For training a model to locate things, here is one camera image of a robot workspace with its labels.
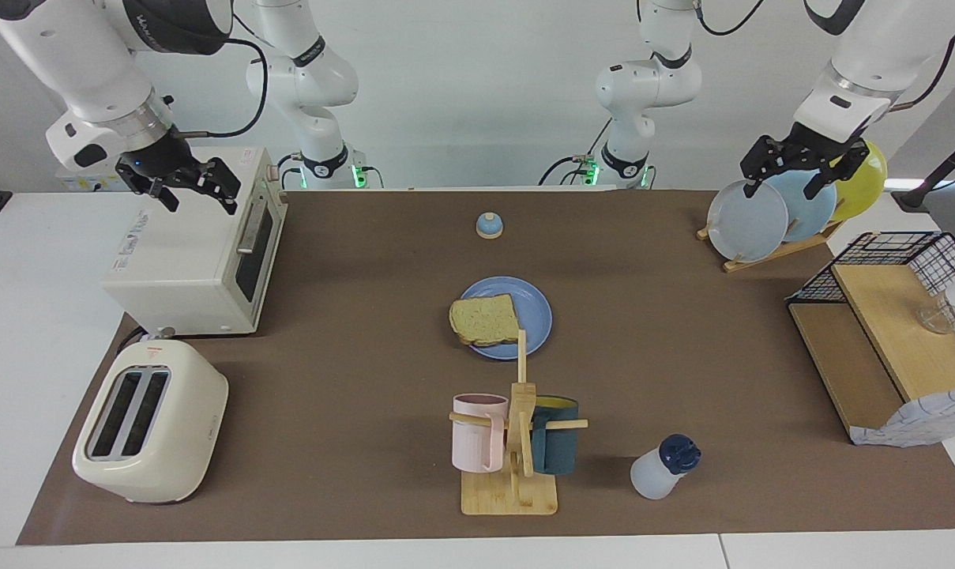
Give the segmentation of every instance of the white plate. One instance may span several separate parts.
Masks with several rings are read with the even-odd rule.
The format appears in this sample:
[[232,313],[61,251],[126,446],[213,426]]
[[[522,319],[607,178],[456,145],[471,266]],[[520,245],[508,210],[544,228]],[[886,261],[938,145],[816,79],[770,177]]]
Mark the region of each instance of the white plate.
[[744,184],[744,180],[730,184],[712,200],[709,241],[727,259],[760,262],[783,242],[790,213],[776,188],[760,184],[748,198]]

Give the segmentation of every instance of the toaster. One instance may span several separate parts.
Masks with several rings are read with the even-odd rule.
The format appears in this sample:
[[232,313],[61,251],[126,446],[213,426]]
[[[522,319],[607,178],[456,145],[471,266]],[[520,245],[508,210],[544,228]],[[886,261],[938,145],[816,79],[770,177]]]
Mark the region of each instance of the toaster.
[[203,480],[227,379],[179,340],[116,356],[77,436],[73,471],[131,502],[177,502]]

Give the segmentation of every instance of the blue bottle cap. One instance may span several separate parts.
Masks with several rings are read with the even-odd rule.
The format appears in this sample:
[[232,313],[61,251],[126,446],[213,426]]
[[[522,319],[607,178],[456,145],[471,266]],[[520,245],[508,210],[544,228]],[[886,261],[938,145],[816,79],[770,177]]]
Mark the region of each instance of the blue bottle cap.
[[670,435],[660,443],[660,460],[670,474],[683,474],[697,467],[701,460],[701,450],[693,440],[684,435]]

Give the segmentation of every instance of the toast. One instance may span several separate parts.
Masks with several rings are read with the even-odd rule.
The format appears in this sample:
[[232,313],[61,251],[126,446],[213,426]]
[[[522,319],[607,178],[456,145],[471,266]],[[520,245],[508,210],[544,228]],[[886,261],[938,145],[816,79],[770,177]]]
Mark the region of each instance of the toast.
[[449,324],[464,345],[518,342],[520,320],[510,295],[459,299],[449,307]]

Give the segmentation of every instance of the brown mat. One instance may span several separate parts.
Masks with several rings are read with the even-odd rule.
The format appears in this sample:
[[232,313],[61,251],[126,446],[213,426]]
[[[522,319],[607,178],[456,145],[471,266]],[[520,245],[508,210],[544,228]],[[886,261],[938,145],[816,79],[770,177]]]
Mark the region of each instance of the brown mat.
[[[293,194],[253,337],[193,340],[231,382],[203,485],[129,504],[76,478],[59,447],[19,544],[594,536],[955,527],[943,446],[854,447],[783,298],[827,248],[732,275],[707,243],[709,192]],[[502,214],[484,241],[478,213]],[[575,397],[590,429],[549,518],[467,518],[449,463],[456,393],[509,393],[514,364],[459,345],[449,302],[513,274],[554,329],[530,381]],[[661,501],[634,458],[684,432],[701,465]]]

